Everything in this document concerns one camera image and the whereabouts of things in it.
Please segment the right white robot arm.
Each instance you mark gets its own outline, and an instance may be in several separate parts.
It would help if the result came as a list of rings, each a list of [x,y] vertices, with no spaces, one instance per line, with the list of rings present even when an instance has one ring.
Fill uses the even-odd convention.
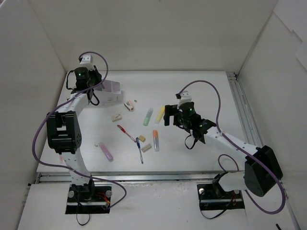
[[[170,124],[171,116],[174,118],[173,124],[191,134],[195,141],[215,147],[244,168],[242,172],[217,175],[212,185],[215,196],[224,197],[233,190],[249,190],[254,195],[263,197],[282,179],[283,172],[272,148],[260,148],[220,132],[216,123],[195,112],[193,102],[181,106],[166,105],[165,126]]]

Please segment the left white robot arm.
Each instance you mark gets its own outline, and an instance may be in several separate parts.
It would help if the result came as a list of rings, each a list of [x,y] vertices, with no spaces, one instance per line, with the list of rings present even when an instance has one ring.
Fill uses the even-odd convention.
[[[77,201],[90,201],[96,195],[94,182],[81,155],[82,134],[78,122],[81,111],[92,102],[93,86],[102,76],[95,65],[81,66],[74,71],[75,88],[65,105],[60,106],[47,120],[47,141],[59,154],[71,175],[70,192]]]

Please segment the red ballpoint pen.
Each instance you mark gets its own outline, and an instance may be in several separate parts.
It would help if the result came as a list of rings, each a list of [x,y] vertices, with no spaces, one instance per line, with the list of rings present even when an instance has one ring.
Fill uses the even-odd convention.
[[[117,127],[124,133],[126,134],[134,143],[136,143],[136,140],[121,126],[117,125]]]

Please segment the blue ballpoint pen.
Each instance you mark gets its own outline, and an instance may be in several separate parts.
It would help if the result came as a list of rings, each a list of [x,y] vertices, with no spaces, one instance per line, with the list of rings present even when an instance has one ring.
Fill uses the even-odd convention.
[[[137,144],[137,147],[138,147],[138,150],[139,150],[141,163],[143,164],[142,150],[141,150],[140,141],[139,141],[138,137],[136,137],[136,144]]]

